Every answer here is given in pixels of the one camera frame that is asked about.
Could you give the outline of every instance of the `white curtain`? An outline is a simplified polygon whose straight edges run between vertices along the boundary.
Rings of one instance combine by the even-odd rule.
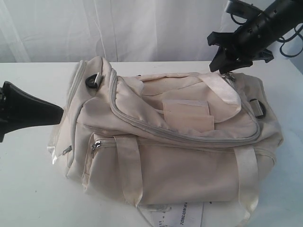
[[[274,0],[246,0],[265,9]],[[0,0],[0,62],[212,60],[227,0]],[[295,40],[285,47],[300,47]],[[271,48],[276,57],[275,45]],[[303,60],[303,54],[297,58]]]

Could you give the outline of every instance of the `white table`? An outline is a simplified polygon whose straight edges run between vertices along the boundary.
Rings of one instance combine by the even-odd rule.
[[[120,75],[208,71],[209,62],[119,62]],[[75,63],[1,63],[0,83],[64,106]],[[239,71],[264,81],[267,98],[283,128],[278,162],[262,182],[250,227],[303,225],[303,75],[288,60],[262,61]],[[144,227],[138,212],[96,201],[55,171],[46,151],[51,126],[11,132],[0,144],[1,227]]]

